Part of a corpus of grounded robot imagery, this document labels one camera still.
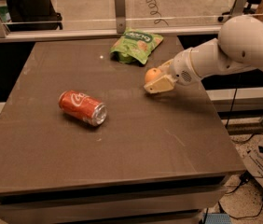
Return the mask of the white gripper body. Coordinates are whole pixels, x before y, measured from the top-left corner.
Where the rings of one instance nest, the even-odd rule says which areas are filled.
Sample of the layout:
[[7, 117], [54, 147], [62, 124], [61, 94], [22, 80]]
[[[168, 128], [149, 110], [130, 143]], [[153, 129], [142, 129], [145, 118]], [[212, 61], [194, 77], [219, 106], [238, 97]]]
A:
[[177, 83], [184, 86], [201, 80], [191, 62], [191, 51], [192, 49], [185, 49], [179, 52], [174, 56], [170, 64], [170, 74]]

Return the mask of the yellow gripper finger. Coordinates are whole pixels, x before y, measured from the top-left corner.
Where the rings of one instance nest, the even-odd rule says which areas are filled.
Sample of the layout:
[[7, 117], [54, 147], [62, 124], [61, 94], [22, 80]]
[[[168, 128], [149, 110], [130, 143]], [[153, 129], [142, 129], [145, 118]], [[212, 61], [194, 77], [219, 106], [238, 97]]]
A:
[[171, 75], [161, 75], [144, 85], [144, 89], [148, 93], [160, 93], [171, 91], [174, 88], [176, 80]]
[[159, 70], [160, 70], [161, 72], [168, 73], [172, 61], [173, 61], [173, 60], [168, 60], [167, 62], [165, 62], [165, 63], [163, 63], [162, 65], [160, 65], [160, 66], [159, 66]]

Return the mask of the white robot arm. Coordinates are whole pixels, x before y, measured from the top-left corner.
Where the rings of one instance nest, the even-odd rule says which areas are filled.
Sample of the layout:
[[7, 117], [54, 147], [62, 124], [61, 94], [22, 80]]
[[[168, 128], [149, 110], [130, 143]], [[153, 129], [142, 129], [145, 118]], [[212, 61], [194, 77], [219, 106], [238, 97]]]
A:
[[263, 22], [251, 16], [226, 21], [218, 37], [177, 53], [145, 74], [149, 93], [171, 91], [213, 75], [229, 75], [259, 69], [263, 72]]

